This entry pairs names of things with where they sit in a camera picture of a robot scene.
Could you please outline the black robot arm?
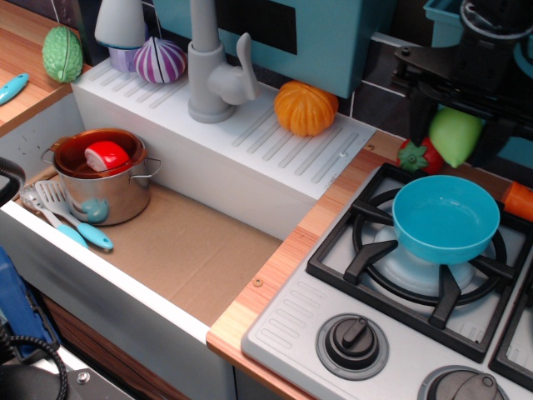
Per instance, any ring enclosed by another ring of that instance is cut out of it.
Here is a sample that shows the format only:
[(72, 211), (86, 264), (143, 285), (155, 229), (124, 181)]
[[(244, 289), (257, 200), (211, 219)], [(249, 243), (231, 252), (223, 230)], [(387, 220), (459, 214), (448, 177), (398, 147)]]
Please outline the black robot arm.
[(532, 35), (530, 1), (464, 1), (463, 33), (450, 47), (400, 47), (393, 81), (408, 90), (409, 138), (421, 145), (438, 106), (479, 117), (486, 125), (473, 153), (481, 165), (517, 137), (532, 138), (532, 79), (527, 63)]

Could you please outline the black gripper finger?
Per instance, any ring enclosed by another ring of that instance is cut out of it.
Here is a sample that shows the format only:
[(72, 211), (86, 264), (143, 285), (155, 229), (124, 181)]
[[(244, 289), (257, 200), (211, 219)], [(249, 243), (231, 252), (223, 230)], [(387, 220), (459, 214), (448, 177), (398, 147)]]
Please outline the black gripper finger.
[(428, 135), (429, 126), (437, 111), (437, 102), (430, 96), (431, 87), (419, 83), (410, 92), (409, 139), (420, 146)]
[(518, 124), (511, 120), (487, 121), (470, 156), (470, 164), (475, 167), (485, 166), (498, 155), (518, 129)]

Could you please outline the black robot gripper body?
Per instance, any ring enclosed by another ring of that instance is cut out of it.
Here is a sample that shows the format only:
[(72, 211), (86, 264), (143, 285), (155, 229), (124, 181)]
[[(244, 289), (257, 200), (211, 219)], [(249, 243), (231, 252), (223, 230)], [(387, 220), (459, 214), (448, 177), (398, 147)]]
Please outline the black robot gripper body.
[(514, 137), (532, 136), (532, 76), (514, 56), (515, 40), (482, 38), (464, 32), (450, 47), (404, 46), (395, 51), (393, 82), (410, 92), (431, 87), (437, 107), (445, 106), (485, 121), (511, 120)]

